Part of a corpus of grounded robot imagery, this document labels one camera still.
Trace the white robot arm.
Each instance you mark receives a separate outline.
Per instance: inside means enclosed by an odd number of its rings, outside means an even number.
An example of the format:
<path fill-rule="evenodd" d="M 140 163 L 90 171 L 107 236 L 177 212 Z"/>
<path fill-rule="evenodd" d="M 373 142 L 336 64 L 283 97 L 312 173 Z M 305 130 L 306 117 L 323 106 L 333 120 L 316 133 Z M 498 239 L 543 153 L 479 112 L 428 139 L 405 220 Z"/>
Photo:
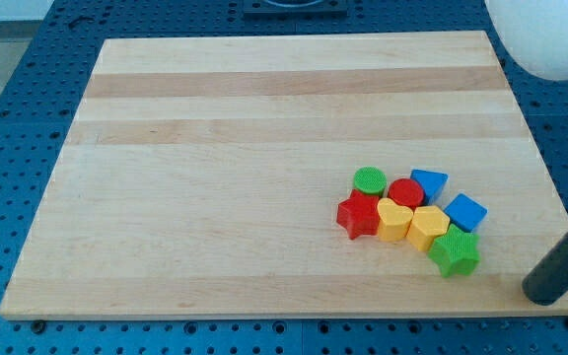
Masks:
<path fill-rule="evenodd" d="M 568 80 L 568 0 L 486 0 L 496 33 L 530 74 Z"/>

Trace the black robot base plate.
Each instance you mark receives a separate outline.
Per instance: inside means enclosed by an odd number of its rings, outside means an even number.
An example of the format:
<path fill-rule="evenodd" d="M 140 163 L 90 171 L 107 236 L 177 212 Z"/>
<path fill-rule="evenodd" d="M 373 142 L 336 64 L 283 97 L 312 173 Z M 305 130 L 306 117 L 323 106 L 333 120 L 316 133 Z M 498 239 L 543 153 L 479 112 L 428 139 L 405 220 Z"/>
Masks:
<path fill-rule="evenodd" d="M 244 0 L 245 18 L 268 16 L 344 15 L 348 0 Z"/>

